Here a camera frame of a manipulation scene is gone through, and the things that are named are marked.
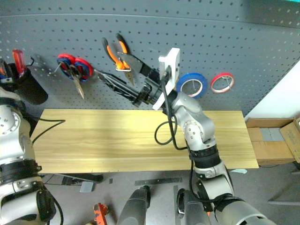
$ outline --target wooden table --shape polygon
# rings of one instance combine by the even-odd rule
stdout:
[[[206,111],[216,125],[219,153],[227,168],[258,168],[241,111]],[[187,170],[186,150],[154,140],[156,127],[167,120],[158,111],[46,109],[41,118],[66,122],[34,144],[43,173],[97,173],[121,171]],[[32,139],[53,123],[39,121]],[[168,125],[157,134],[170,138]],[[181,129],[178,146],[185,146]]]

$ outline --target white wall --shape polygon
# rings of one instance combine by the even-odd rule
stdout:
[[[292,118],[300,112],[300,61],[245,117]]]

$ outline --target orange tool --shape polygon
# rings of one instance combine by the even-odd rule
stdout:
[[[98,203],[94,205],[95,221],[97,225],[107,225],[105,215],[108,213],[108,207],[105,204]]]
[[[130,53],[129,52],[129,48],[128,45],[126,44],[124,38],[121,36],[121,34],[117,33],[116,34],[116,38],[119,41],[119,44],[122,48],[123,53]],[[131,73],[131,68],[130,66],[124,62],[124,61],[120,61],[112,52],[107,40],[105,37],[102,38],[102,44],[103,47],[105,49],[106,54],[108,55],[108,57],[116,64],[116,70],[117,71],[123,71],[125,74],[125,77],[132,83],[132,85],[134,85],[134,81],[133,81],[133,76]]]

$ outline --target cardboard box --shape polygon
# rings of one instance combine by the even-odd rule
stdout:
[[[280,129],[290,151],[296,161],[300,163],[300,117],[296,117],[293,122]]]
[[[284,140],[277,141],[276,135],[272,135],[271,128],[281,128],[293,122],[293,119],[249,119],[246,122],[250,140],[259,165],[285,164],[295,161],[287,143]],[[270,128],[270,140],[265,141],[267,132],[262,128]]]

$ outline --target pegboard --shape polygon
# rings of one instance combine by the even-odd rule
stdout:
[[[94,75],[82,84],[85,99],[60,71],[49,75],[59,53],[84,58],[126,81],[108,59],[101,38],[119,49],[115,33],[149,66],[172,47],[180,48],[180,76],[198,72],[208,83],[221,72],[236,78],[224,94],[209,88],[199,99],[204,110],[242,110],[246,115],[293,67],[300,56],[300,5],[287,1],[123,0],[9,1],[0,8],[0,56],[13,62],[24,51],[34,77],[49,94],[29,112],[44,108],[136,109]],[[144,77],[134,74],[140,90]],[[141,104],[139,109],[151,109]]]

